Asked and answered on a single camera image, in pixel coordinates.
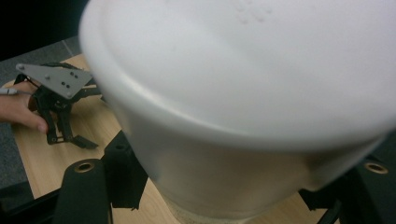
gray carpet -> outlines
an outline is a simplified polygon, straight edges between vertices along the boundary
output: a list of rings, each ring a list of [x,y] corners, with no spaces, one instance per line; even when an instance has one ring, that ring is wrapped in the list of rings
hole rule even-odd
[[[15,69],[17,63],[57,63],[80,53],[78,38],[75,36],[42,49],[4,60],[0,62],[0,85],[3,86],[16,77],[19,73]],[[14,207],[19,203],[31,200],[32,193],[26,192],[28,190],[18,190],[20,194],[13,190],[10,191],[13,186],[18,189],[28,189],[26,188],[27,184],[26,173],[10,125],[0,123],[0,202],[2,199],[6,200],[8,207]]]

wooden table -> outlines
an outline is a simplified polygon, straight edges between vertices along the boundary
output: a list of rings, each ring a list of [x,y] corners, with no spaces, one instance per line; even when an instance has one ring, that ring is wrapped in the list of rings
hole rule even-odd
[[[66,62],[89,70],[82,55],[66,60]],[[64,170],[74,162],[102,158],[104,148],[120,130],[120,125],[111,109],[100,99],[100,96],[89,96],[76,102],[73,105],[70,124],[74,135],[84,136],[99,147],[83,149],[71,143],[50,146],[47,144],[46,135],[21,125],[12,126],[35,198],[58,189],[62,184]],[[318,222],[323,213],[323,210],[309,211],[296,193],[248,224],[314,224]],[[113,216],[115,224],[178,223],[150,180],[148,180],[143,193],[139,210],[117,208],[113,209]]]

white plastic container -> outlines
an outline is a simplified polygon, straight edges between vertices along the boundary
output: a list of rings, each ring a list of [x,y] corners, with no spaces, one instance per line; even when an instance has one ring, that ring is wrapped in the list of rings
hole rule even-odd
[[[177,218],[243,222],[396,127],[396,1],[91,0],[80,43]]]

